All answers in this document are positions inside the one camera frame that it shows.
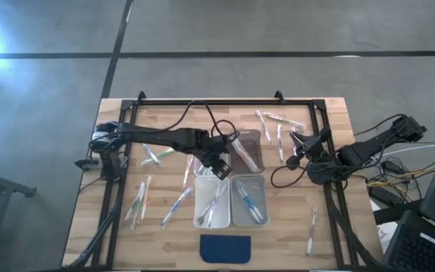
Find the wooden tabletop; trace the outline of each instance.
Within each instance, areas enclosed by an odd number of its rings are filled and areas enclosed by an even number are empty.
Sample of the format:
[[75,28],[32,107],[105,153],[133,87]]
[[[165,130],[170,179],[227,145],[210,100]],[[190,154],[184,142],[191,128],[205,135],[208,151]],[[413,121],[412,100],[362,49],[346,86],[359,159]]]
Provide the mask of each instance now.
[[[354,142],[347,107],[343,98],[324,98],[329,112],[329,121],[335,146]],[[97,123],[116,121],[119,117],[121,99],[103,99],[100,105]],[[136,125],[163,128],[176,122],[185,106],[139,106]],[[141,144],[133,144],[127,186],[125,187],[122,218],[119,226],[119,238],[116,244],[114,269],[325,269],[336,268],[330,234],[329,219],[325,206],[325,197],[321,186],[304,178],[292,187],[276,189],[271,186],[270,174],[282,163],[276,140],[277,121],[265,119],[273,139],[268,144],[261,123],[255,116],[255,110],[271,112],[307,125],[305,134],[312,134],[310,113],[307,107],[293,105],[279,106],[211,106],[216,119],[228,119],[238,129],[258,129],[261,131],[261,148],[266,179],[267,205],[270,223],[260,227],[237,227],[231,225],[220,230],[200,230],[193,226],[194,197],[188,197],[176,211],[166,229],[159,226],[164,216],[182,193],[186,157],[174,153],[157,165],[140,166],[148,159]],[[187,116],[178,127],[212,127],[211,118],[203,106],[191,107]],[[283,130],[290,126],[283,124]],[[292,155],[292,140],[284,134],[283,146],[285,158]],[[150,146],[154,153],[160,153],[167,147]],[[93,181],[100,171],[84,174],[82,186]],[[283,170],[276,176],[276,183],[293,181],[300,174]],[[149,202],[144,223],[135,230],[123,226],[123,217],[138,192],[141,181],[152,175],[149,190]],[[191,175],[188,184],[193,184]],[[87,246],[97,229],[104,182],[85,188],[79,195],[76,210],[69,233],[63,264],[74,261]],[[380,259],[381,245],[375,226],[366,186],[360,178],[349,179],[345,190],[352,228],[371,254]],[[307,240],[312,221],[313,208],[317,207],[319,217],[316,223],[313,254],[307,257]],[[200,234],[223,234],[251,236],[251,260],[247,264],[208,264],[199,255]],[[347,258],[347,246],[341,233],[342,248]],[[106,256],[108,240],[103,241],[102,258]]]

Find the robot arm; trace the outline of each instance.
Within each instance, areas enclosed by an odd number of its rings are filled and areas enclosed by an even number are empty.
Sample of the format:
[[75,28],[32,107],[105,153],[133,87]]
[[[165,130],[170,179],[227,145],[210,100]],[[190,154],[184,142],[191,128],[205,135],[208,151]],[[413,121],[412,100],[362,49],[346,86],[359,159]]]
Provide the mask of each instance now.
[[313,183],[321,185],[327,181],[342,181],[355,171],[372,166],[367,164],[385,148],[395,143],[421,140],[426,130],[411,116],[401,115],[388,130],[367,141],[346,145],[333,154],[328,153],[322,144],[332,136],[330,128],[324,128],[319,137],[292,132],[297,156],[291,156],[286,165],[290,170],[295,170],[300,165],[300,160],[306,156],[310,160],[308,176]]
[[206,130],[197,128],[171,131],[108,122],[95,127],[90,148],[100,154],[103,176],[110,179],[120,176],[120,161],[116,155],[119,148],[126,143],[142,143],[172,147],[177,152],[194,155],[203,166],[212,167],[212,172],[222,180],[232,170],[221,158],[222,153],[229,153],[229,142],[228,135],[212,137]]

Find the metal frame bar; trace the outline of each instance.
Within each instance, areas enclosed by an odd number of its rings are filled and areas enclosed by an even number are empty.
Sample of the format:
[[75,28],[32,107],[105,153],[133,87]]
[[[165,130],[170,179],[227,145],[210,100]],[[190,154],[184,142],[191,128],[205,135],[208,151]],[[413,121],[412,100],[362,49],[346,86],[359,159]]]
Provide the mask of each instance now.
[[[202,101],[197,101],[194,104],[200,105],[207,103],[208,105],[297,105],[297,106],[306,106],[310,109],[310,117],[312,120],[312,126],[313,126],[313,133],[315,135],[319,134],[318,129],[318,119],[316,117],[316,110],[320,110],[322,118],[323,118],[323,125],[329,125],[329,119],[328,119],[328,113],[326,111],[326,108],[323,108],[325,106],[324,100],[285,100],[281,94],[280,91],[277,91],[275,94],[276,98],[270,98],[268,100],[253,100],[253,99],[230,99],[230,100],[218,100],[218,99],[206,99]],[[168,105],[187,105],[192,100],[142,100],[139,105],[141,106],[168,106]],[[328,142],[329,149],[331,151],[334,150],[333,141],[330,140]],[[325,192],[329,190],[329,187],[324,186]],[[339,187],[337,189],[338,193],[343,194],[343,187]],[[341,211],[345,211],[345,214],[347,215],[345,217],[346,222],[350,225],[350,219],[348,218],[348,210],[347,205],[345,202],[345,195],[341,196],[341,199],[343,201],[340,201],[340,209]],[[327,207],[329,207],[329,200],[333,202],[332,199],[332,193],[330,191],[329,197],[327,197],[327,193],[325,194],[325,200],[327,200]],[[332,230],[332,240],[334,244],[334,250],[335,250],[335,257],[337,260],[337,266],[338,268],[343,267],[344,260],[343,260],[343,253],[341,251],[341,242],[338,235],[338,228],[337,223],[334,220],[334,218],[329,217],[330,219],[330,225]],[[350,256],[355,256],[356,258],[356,251],[353,249],[351,243],[349,240],[347,240],[347,245],[350,251]]]
[[26,197],[32,197],[35,195],[36,187],[27,187],[14,181],[0,178],[0,186],[11,189],[11,191],[24,194]]
[[401,204],[398,206],[390,207],[387,209],[380,209],[374,212],[375,223],[377,225],[394,222],[400,220],[402,214],[405,211],[413,211],[414,214],[420,215],[420,207],[421,207],[422,199],[415,200],[409,203]]
[[[130,123],[134,124],[137,120],[137,107],[140,105],[142,99],[144,98],[145,98],[145,94],[141,92],[137,100],[123,100],[120,106],[119,122],[125,121],[126,113],[128,110],[131,109]],[[125,153],[129,158],[131,155],[131,146],[132,144],[125,145]],[[116,247],[116,242],[117,242],[118,232],[119,232],[120,214],[122,212],[123,197],[125,192],[125,185],[127,182],[127,173],[128,173],[128,164],[125,168],[123,168],[122,176],[120,180],[117,181],[119,187],[117,189],[116,200],[114,202],[113,209],[111,211],[114,213],[114,215],[113,215],[112,229],[110,231],[109,250],[107,252],[105,266],[104,266],[110,269],[113,266],[113,259],[115,256],[115,247]],[[108,210],[110,206],[110,198],[112,196],[113,184],[114,184],[113,182],[107,181],[105,186],[105,191],[103,193],[102,208],[100,210],[100,220],[98,224],[99,228],[102,227],[102,225],[105,223],[105,218],[107,217],[108,214]],[[91,260],[92,267],[100,266],[101,244],[102,244],[102,239],[99,239],[97,241],[97,245],[95,246],[95,250],[93,252],[93,258]]]

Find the cable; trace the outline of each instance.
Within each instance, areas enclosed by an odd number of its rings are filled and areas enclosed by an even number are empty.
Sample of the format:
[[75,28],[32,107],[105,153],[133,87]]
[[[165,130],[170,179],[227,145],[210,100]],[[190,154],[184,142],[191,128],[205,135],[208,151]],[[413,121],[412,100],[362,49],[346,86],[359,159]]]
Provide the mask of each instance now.
[[[344,187],[342,188],[342,190],[345,190],[345,189],[347,189],[347,187],[348,187],[348,179],[346,179],[346,180],[342,180],[342,181],[345,181],[345,185],[344,185]],[[336,189],[337,185],[336,185],[336,184],[337,184],[338,182],[341,182],[341,181],[331,182],[331,183],[330,183],[330,190],[332,190],[332,191],[334,191],[334,192],[337,192],[337,189]]]
[[371,131],[371,130],[373,130],[373,129],[375,129],[375,128],[378,128],[380,125],[384,124],[385,122],[389,121],[390,119],[392,119],[392,118],[394,118],[394,117],[398,117],[398,116],[401,116],[401,117],[407,117],[407,115],[405,115],[405,114],[403,114],[403,113],[399,113],[399,114],[393,115],[393,116],[388,117],[387,119],[383,120],[382,122],[379,122],[377,125],[375,125],[375,126],[369,128],[369,129],[367,129],[367,130],[365,130],[365,131],[358,132],[358,133],[354,134],[353,136],[357,136],[357,135],[361,135],[361,134],[364,134],[364,133],[366,133],[366,132],[369,132],[369,131]]
[[[204,104],[204,107],[207,109],[207,111],[208,111],[208,113],[209,113],[209,116],[211,117],[211,120],[212,120],[212,122],[213,122],[213,126],[212,126],[212,128],[211,128],[211,136],[214,136],[214,130],[216,129],[216,131],[219,133],[219,135],[222,136],[222,137],[224,137],[224,134],[223,134],[223,132],[219,129],[218,124],[219,124],[220,122],[225,122],[225,123],[231,125],[231,127],[233,128],[233,135],[234,135],[234,137],[233,137],[232,139],[230,139],[230,142],[233,142],[235,139],[238,138],[238,136],[239,136],[239,132],[236,130],[235,125],[234,125],[231,121],[226,120],[226,119],[222,119],[222,120],[216,121],[216,118],[214,117],[214,114],[212,113],[211,108],[210,108],[209,105],[208,105],[205,101],[203,101],[203,100],[192,100],[192,101],[190,101],[190,102],[187,104],[186,109],[185,109],[184,112],[182,113],[182,116],[181,116],[181,117],[179,118],[179,120],[177,120],[174,124],[172,124],[172,125],[170,125],[170,126],[168,126],[168,127],[166,127],[166,128],[157,129],[157,130],[155,130],[155,131],[141,131],[141,132],[139,132],[139,133],[154,134],[154,133],[159,133],[159,132],[169,131],[170,129],[172,129],[172,128],[176,127],[177,125],[179,125],[179,124],[182,122],[182,120],[184,120],[184,117],[186,116],[187,112],[189,111],[189,108],[190,108],[194,103],[198,103],[198,102]],[[105,134],[105,135],[102,135],[102,136],[97,137],[97,138],[95,138],[95,139],[92,139],[92,140],[88,143],[88,148],[90,148],[91,151],[97,152],[97,151],[91,149],[91,145],[92,145],[95,141],[98,141],[98,140],[100,140],[100,139],[102,139],[102,138],[108,138],[109,136],[114,136],[114,135],[118,135],[118,134],[125,134],[125,133],[134,133],[134,132],[135,132],[135,131],[116,131],[116,132],[110,132],[110,133],[108,133],[108,134]],[[112,144],[112,142],[109,142],[105,147],[102,147],[102,148],[100,148],[99,150],[104,150],[105,148],[107,148],[107,147],[110,146],[111,144]]]
[[406,148],[406,149],[402,149],[402,150],[392,151],[392,152],[389,152],[389,153],[385,153],[383,156],[389,156],[389,155],[396,154],[396,153],[401,153],[401,152],[404,152],[404,151],[418,150],[418,149],[429,148],[429,147],[435,147],[435,144],[434,145],[429,145],[429,146],[411,147],[411,148]]
[[[406,184],[406,192],[405,192],[406,196],[408,196],[408,194],[407,194],[408,192],[409,192],[409,184]],[[402,200],[402,204],[404,204],[405,202],[406,202],[406,197],[404,196],[404,198]]]
[[424,177],[425,175],[429,175],[430,173],[434,173],[434,172],[435,172],[435,169],[434,169],[433,171],[430,171],[430,172],[424,173],[424,174],[422,174],[422,175],[419,175],[419,176],[417,176],[417,177],[415,177],[415,178],[422,178],[422,177]]
[[382,165],[380,164],[380,162],[379,162],[375,157],[372,157],[372,159],[375,160],[375,161],[378,163],[378,164],[377,164],[378,171],[379,171],[382,175],[385,175],[385,170],[382,168]]
[[410,196],[403,188],[401,188],[401,187],[398,187],[398,186],[396,186],[396,185],[393,185],[393,184],[389,184],[389,185],[387,185],[387,186],[391,186],[391,187],[394,187],[394,188],[396,188],[396,189],[398,189],[399,191],[401,191],[401,192],[403,192],[411,201],[414,201],[414,199],[412,198],[412,196]]
[[90,182],[89,184],[85,184],[82,188],[80,188],[80,190],[79,190],[79,194],[80,194],[80,193],[83,191],[83,189],[85,189],[86,187],[88,187],[88,186],[94,184],[94,183],[97,182],[97,181],[102,181],[103,179],[104,179],[104,177],[99,177],[99,178],[93,180],[92,182]]
[[419,187],[419,183],[417,182],[417,178],[416,177],[414,177],[414,183],[415,183],[415,188],[417,188],[417,191],[419,193],[419,199],[422,199],[421,188]]
[[307,171],[309,165],[310,165],[310,161],[308,161],[308,163],[307,163],[307,165],[306,165],[305,167],[298,166],[298,168],[299,168],[299,169],[302,169],[303,171],[300,173],[300,175],[298,176],[297,179],[295,179],[295,180],[292,181],[291,183],[289,183],[289,184],[285,184],[285,185],[276,185],[276,184],[274,183],[274,180],[273,180],[274,175],[275,175],[275,174],[276,174],[280,169],[283,169],[283,168],[285,168],[285,167],[288,167],[287,165],[281,165],[281,166],[278,166],[276,169],[273,170],[273,173],[271,173],[271,177],[270,177],[271,185],[273,185],[273,187],[275,187],[275,188],[286,188],[286,187],[290,187],[291,185],[293,185],[293,184],[299,182],[299,180],[303,177],[303,175],[304,175],[305,172]]
[[364,176],[364,175],[350,175],[351,177],[358,177],[358,178],[363,178],[365,180],[365,182],[367,183],[369,181],[369,179]]
[[407,197],[402,191],[397,189],[396,186],[390,186],[390,188],[394,189],[399,194],[400,198],[404,199],[405,197]]
[[423,169],[419,169],[419,170],[424,170],[424,169],[426,169],[426,168],[429,168],[429,167],[431,167],[432,165],[435,165],[435,161],[433,161],[430,165],[428,165],[428,166],[426,166],[426,167],[424,167]]
[[[410,172],[410,173],[407,173],[407,174],[404,174],[404,175],[400,175],[400,176],[394,176],[394,175],[390,175],[390,174],[387,174],[387,173],[385,175],[390,176],[392,178],[395,178],[397,180],[409,180],[414,175],[420,175],[420,176],[415,177],[415,178],[419,178],[422,175],[426,175],[426,174],[429,174],[429,173],[432,173],[432,172],[435,172],[435,168],[428,168],[428,169],[425,169],[425,170],[420,170],[420,171],[416,171],[416,172]],[[373,178],[370,178],[369,181],[373,181],[376,177],[377,176],[375,176]],[[383,181],[374,181],[372,183],[369,183],[369,185],[373,186],[373,185],[376,185],[376,184],[383,184],[383,183],[384,183]]]

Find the blue cloth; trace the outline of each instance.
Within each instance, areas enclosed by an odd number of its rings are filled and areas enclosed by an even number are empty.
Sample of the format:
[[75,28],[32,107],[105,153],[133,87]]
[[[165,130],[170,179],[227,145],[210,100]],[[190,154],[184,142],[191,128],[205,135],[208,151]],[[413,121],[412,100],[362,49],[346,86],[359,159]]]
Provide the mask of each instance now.
[[251,259],[251,237],[202,234],[199,252],[207,263],[245,264]]

